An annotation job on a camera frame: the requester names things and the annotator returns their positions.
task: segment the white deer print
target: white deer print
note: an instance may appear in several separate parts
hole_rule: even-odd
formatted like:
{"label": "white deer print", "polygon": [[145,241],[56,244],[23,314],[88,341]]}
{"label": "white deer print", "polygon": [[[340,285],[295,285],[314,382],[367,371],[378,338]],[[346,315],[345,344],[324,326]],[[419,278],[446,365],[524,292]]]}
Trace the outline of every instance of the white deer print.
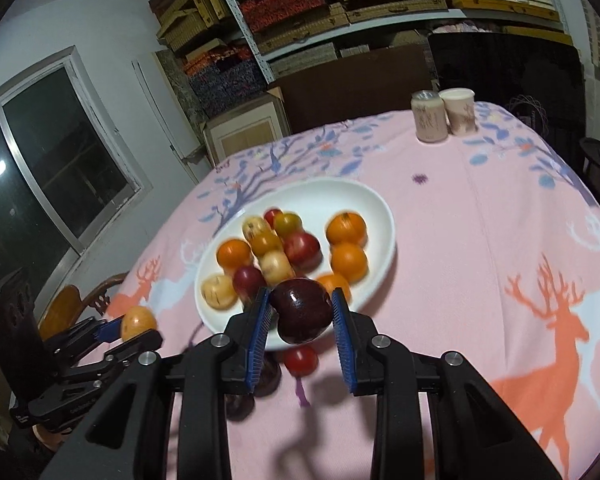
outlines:
{"label": "white deer print", "polygon": [[[600,252],[600,218],[594,214],[588,214],[586,222],[587,231],[589,232],[589,235],[593,237],[595,242],[587,242],[580,238],[576,234],[572,222],[567,224],[571,238],[590,251]],[[578,314],[583,325],[589,331],[588,342],[576,342],[578,353],[582,359],[578,380],[586,386],[600,409],[600,395],[598,394],[591,377],[591,365],[593,364],[593,358],[596,354],[596,346],[600,341],[600,289],[595,292],[588,292],[585,295],[584,300],[573,307],[573,311]]]}
{"label": "white deer print", "polygon": [[200,258],[205,252],[206,244],[200,244],[193,249],[190,256],[187,256],[187,248],[192,242],[185,240],[180,244],[180,259],[184,264],[184,273],[179,280],[168,279],[158,280],[154,283],[149,293],[149,298],[144,304],[151,308],[153,313],[158,316],[163,310],[173,308],[193,285],[196,279],[196,271],[200,264]]}

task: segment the white plate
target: white plate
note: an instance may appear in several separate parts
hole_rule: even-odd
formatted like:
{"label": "white plate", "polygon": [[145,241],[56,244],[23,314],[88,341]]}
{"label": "white plate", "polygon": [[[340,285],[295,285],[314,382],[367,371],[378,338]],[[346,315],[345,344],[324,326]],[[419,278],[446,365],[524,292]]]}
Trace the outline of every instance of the white plate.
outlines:
{"label": "white plate", "polygon": [[[355,180],[344,178],[317,177],[302,182],[281,186],[254,202],[248,203],[211,240],[200,260],[196,275],[196,306],[204,324],[211,332],[224,330],[229,318],[242,312],[242,303],[237,301],[228,310],[215,310],[206,304],[200,293],[200,285],[205,278],[215,272],[222,272],[216,261],[216,251],[227,238],[242,238],[242,220],[247,216],[262,216],[267,209],[277,207],[282,211],[293,211],[300,215],[302,227],[320,240],[323,260],[313,272],[314,278],[331,272],[329,265],[329,244],[324,230],[337,213],[348,210],[362,215],[366,222],[368,241],[365,246],[369,262],[368,274],[351,287],[349,307],[359,311],[384,281],[395,254],[394,216],[384,199],[370,187]],[[332,326],[325,330],[329,333]],[[267,350],[281,350],[292,345],[280,339],[272,330],[267,337]]]}

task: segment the white cup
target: white cup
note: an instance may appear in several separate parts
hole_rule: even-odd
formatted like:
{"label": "white cup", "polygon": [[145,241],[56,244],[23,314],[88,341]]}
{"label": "white cup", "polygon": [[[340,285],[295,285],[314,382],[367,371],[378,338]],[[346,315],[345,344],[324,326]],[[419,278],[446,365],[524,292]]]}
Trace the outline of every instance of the white cup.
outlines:
{"label": "white cup", "polygon": [[451,133],[463,137],[475,133],[475,92],[469,88],[450,88],[440,92],[445,102]]}

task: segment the picture frame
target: picture frame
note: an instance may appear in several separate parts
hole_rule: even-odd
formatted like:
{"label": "picture frame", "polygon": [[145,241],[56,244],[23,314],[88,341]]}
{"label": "picture frame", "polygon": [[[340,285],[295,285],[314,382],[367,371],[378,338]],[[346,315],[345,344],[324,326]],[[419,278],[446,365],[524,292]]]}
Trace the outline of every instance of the picture frame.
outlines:
{"label": "picture frame", "polygon": [[214,117],[204,128],[207,153],[214,167],[234,153],[290,134],[282,100],[269,93]]}

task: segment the window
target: window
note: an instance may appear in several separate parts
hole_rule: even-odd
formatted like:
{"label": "window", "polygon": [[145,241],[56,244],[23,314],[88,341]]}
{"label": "window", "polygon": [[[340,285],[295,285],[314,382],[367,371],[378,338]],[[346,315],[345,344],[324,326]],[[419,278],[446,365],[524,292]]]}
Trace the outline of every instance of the window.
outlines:
{"label": "window", "polygon": [[68,49],[0,88],[0,279],[27,267],[31,289],[45,306],[139,189],[76,63]]}

